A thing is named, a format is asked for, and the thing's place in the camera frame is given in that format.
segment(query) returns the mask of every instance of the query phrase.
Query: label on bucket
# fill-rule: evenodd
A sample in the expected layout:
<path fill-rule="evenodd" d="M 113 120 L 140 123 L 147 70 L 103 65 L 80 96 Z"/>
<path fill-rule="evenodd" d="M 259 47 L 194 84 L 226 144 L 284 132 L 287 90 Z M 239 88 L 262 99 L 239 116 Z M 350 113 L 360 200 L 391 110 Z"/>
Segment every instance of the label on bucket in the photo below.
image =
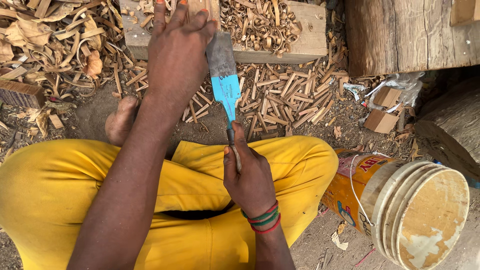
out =
<path fill-rule="evenodd" d="M 338 155 L 338 170 L 322 197 L 322 203 L 358 231 L 370 237 L 372 234 L 370 225 L 361 211 L 350 185 L 350 167 L 353 188 L 360 199 L 373 174 L 384 164 L 396 159 L 374 154 L 365 155 L 363 152 L 343 148 L 335 149 L 335 153 Z"/>

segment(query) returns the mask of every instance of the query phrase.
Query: wooden handle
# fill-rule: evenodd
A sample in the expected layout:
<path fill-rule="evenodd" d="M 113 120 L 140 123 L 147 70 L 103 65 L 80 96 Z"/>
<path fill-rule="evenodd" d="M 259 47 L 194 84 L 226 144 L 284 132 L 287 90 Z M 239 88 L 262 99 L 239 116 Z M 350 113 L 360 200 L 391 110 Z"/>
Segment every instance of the wooden handle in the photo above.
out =
<path fill-rule="evenodd" d="M 230 146 L 233 149 L 233 152 L 235 153 L 235 159 L 237 160 L 237 172 L 241 173 L 241 162 L 240 162 L 240 155 L 237 151 L 237 148 L 235 145 Z"/>

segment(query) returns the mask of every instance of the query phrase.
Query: bucket handle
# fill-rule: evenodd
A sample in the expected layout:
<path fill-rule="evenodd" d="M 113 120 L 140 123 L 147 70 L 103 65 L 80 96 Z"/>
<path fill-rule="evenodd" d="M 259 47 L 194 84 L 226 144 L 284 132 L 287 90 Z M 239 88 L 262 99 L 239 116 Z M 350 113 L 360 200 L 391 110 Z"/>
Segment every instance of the bucket handle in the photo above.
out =
<path fill-rule="evenodd" d="M 360 200 L 359 200 L 359 198 L 357 197 L 357 194 L 355 193 L 355 189 L 353 188 L 353 180 L 352 180 L 352 167 L 353 167 L 353 161 L 355 161 L 355 158 L 358 157 L 358 156 L 371 155 L 371 154 L 374 154 L 374 155 L 382 155 L 382 156 L 384 156 L 384 157 L 389 158 L 389 156 L 384 155 L 384 154 L 379 153 L 379 152 L 368 152 L 368 153 L 361 153 L 361 154 L 355 155 L 355 156 L 352 158 L 352 163 L 350 164 L 350 185 L 351 185 L 351 187 L 352 187 L 353 195 L 355 196 L 355 199 L 356 199 L 357 202 L 359 203 L 359 206 L 360 206 L 360 208 L 361 208 L 361 211 L 363 212 L 363 215 L 364 215 L 365 218 L 367 219 L 368 224 L 370 224 L 370 226 L 373 227 L 373 226 L 375 226 L 375 224 L 372 224 L 372 223 L 370 222 L 370 219 L 368 218 L 367 213 L 365 213 L 365 210 L 363 209 L 363 206 L 362 206 L 362 204 L 360 203 Z"/>

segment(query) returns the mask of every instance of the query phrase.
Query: forearm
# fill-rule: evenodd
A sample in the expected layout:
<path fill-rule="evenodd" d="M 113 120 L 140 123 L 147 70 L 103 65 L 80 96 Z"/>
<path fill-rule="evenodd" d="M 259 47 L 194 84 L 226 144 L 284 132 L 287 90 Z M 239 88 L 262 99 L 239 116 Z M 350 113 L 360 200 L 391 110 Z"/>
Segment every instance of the forearm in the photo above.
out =
<path fill-rule="evenodd" d="M 178 119 L 178 112 L 166 110 L 161 100 L 145 97 L 81 226 L 69 269 L 133 268 L 152 221 L 168 139 Z"/>
<path fill-rule="evenodd" d="M 256 233 L 255 248 L 255 270 L 295 269 L 281 225 L 269 233 Z"/>

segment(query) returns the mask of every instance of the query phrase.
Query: yellow pants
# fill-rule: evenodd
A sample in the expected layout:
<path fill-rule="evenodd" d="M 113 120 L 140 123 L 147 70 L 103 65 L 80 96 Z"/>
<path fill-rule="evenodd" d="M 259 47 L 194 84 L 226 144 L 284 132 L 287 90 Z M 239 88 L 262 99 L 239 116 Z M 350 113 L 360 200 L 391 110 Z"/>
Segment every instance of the yellow pants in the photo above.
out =
<path fill-rule="evenodd" d="M 292 136 L 249 144 L 270 163 L 288 246 L 317 214 L 338 160 L 323 140 Z M 65 269 L 80 226 L 120 148 L 92 140 L 54 140 L 16 151 L 0 166 L 0 226 L 25 270 Z M 197 220 L 166 210 L 222 210 L 223 146 L 180 142 L 163 162 L 155 215 L 136 270 L 253 269 L 255 234 L 238 206 Z"/>

